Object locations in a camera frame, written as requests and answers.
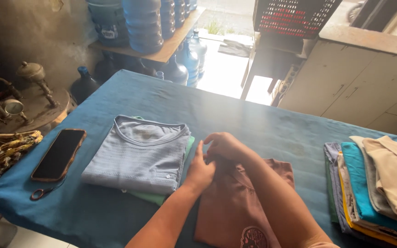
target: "person's right hand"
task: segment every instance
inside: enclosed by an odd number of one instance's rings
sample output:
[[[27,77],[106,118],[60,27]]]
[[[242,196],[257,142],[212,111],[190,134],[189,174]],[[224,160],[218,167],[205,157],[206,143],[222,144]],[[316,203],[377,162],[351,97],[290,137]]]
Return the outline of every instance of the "person's right hand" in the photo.
[[[211,133],[206,137],[204,144],[207,145],[211,141],[208,155],[221,155],[237,162],[242,162],[244,155],[250,150],[232,134],[226,132]]]

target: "cabinet handle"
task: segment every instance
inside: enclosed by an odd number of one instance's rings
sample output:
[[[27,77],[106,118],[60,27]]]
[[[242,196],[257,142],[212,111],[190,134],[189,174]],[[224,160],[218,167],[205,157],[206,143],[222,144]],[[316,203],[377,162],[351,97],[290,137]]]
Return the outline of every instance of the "cabinet handle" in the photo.
[[[336,96],[339,93],[339,91],[342,89],[342,87],[344,87],[344,84],[341,84],[341,87],[339,87],[339,90],[336,93],[334,93],[334,96]]]
[[[345,97],[345,99],[347,100],[349,97],[351,97],[352,96],[352,94],[353,93],[355,93],[355,91],[358,89],[358,87],[355,87],[355,89],[353,90],[353,92],[352,93],[350,93],[350,95],[348,95],[347,97]]]

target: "blue tablecloth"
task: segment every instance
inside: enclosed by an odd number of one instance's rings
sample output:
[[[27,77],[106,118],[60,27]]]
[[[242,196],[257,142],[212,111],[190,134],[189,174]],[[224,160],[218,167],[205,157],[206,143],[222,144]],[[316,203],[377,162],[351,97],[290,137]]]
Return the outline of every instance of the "blue tablecloth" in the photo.
[[[384,133],[184,87],[126,70],[117,72],[0,178],[3,216],[13,224],[79,248],[123,248],[158,206],[118,189],[80,181],[81,173],[112,127],[113,118],[119,114],[163,123],[186,123],[196,138],[192,149],[208,134],[226,131],[263,158],[291,162],[296,191],[335,244],[343,248],[371,247],[341,234],[330,223],[323,145],[350,141],[351,135],[378,138]],[[85,129],[87,137],[62,186],[38,201],[31,201],[29,197],[35,189],[56,185],[31,181],[30,173],[64,128]],[[191,158],[187,158],[185,169]],[[207,247],[192,240],[197,209],[196,203],[176,247]]]

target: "hand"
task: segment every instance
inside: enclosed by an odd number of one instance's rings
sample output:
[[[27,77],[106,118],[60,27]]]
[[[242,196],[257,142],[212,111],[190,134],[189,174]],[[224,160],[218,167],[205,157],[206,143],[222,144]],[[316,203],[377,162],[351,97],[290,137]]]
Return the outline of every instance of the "hand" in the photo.
[[[245,144],[230,133],[211,133],[206,137],[204,144],[207,145],[211,141],[212,144],[207,151],[208,155],[221,155],[226,159],[242,162],[244,155],[250,151]]]
[[[207,165],[204,161],[207,155],[203,155],[202,150],[203,141],[200,140],[196,149],[196,156],[191,161],[185,182],[182,185],[182,187],[190,187],[198,194],[201,194],[211,184],[215,173],[215,162],[212,161]]]

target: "wooden shelf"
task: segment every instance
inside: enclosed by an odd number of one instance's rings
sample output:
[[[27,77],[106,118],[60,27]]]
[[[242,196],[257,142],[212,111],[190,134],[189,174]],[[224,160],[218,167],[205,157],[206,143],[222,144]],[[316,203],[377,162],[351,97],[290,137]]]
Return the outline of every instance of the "wooden shelf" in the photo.
[[[118,54],[125,54],[125,55],[130,55],[134,57],[139,57],[139,58],[144,58],[144,59],[150,59],[154,61],[159,61],[159,62],[166,62],[169,60],[171,55],[177,50],[177,47],[179,47],[180,43],[183,41],[183,39],[186,37],[188,32],[191,30],[192,26],[197,22],[203,11],[205,11],[206,8],[204,7],[197,7],[197,9],[191,11],[190,15],[188,18],[186,18],[185,23],[183,24],[182,27],[176,29],[176,32],[174,33],[174,36],[165,40],[163,43],[163,47],[160,51],[154,54],[142,54],[139,53],[135,50],[133,50],[131,47],[107,47],[103,46],[100,41],[95,41],[89,45],[89,47],[92,48],[97,48],[97,49],[102,49]]]

